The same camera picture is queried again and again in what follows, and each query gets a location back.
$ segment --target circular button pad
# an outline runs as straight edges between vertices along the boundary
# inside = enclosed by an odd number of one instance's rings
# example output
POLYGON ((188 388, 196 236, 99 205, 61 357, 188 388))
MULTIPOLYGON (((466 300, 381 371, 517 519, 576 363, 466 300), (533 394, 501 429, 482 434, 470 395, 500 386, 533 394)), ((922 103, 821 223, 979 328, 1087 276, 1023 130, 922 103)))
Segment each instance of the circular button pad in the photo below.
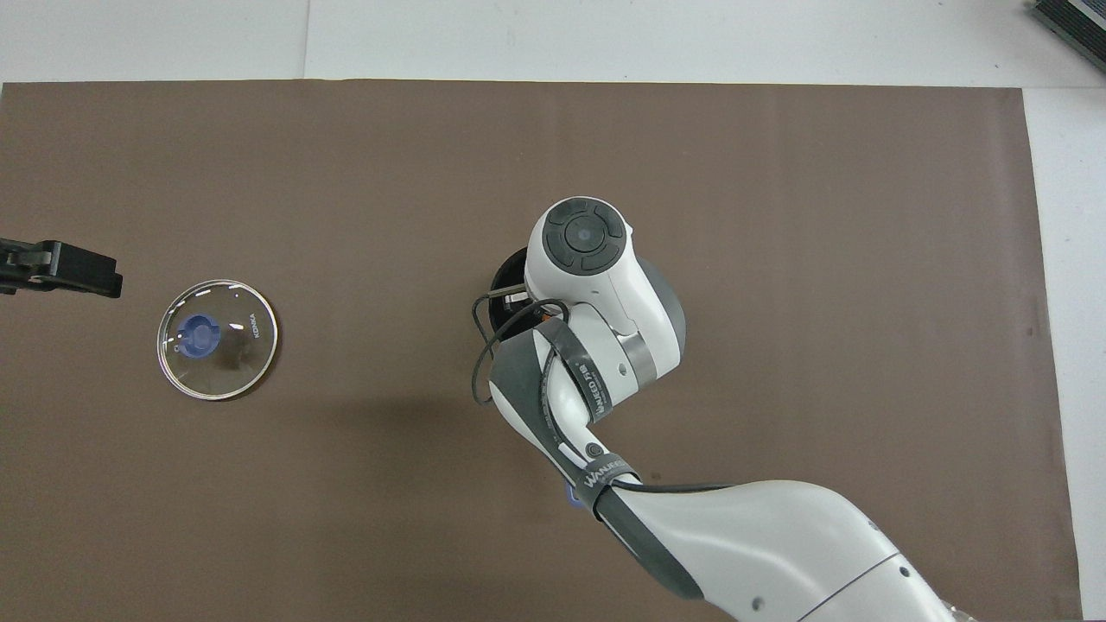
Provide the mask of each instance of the circular button pad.
POLYGON ((545 253, 562 270, 582 277, 614 266, 626 247, 622 216, 609 204, 587 197, 564 199, 542 228, 545 253))

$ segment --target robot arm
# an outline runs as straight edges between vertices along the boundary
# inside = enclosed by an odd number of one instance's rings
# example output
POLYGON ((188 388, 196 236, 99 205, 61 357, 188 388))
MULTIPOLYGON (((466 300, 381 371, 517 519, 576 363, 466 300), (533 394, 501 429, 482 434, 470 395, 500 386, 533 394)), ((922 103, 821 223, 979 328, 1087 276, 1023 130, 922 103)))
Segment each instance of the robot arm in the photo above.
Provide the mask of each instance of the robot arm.
POLYGON ((666 588, 741 620, 956 620, 841 495, 796 481, 650 487, 587 428, 679 364, 684 311, 614 207, 572 197, 531 234, 525 287, 563 314, 508 339, 489 384, 508 423, 666 588))

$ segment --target brown mat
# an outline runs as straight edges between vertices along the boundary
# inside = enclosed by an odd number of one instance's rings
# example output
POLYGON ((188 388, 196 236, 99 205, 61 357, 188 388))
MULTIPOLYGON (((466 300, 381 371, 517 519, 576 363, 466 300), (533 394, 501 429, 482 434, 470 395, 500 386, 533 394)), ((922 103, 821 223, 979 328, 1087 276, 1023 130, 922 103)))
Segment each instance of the brown mat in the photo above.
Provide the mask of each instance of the brown mat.
POLYGON ((606 198, 689 319, 597 434, 662 484, 851 498, 985 620, 1079 616, 1015 90, 8 84, 0 235, 123 298, 0 300, 10 620, 723 620, 657 585, 468 394, 469 304, 554 200, 606 198), (155 333, 265 293, 258 391, 155 333))

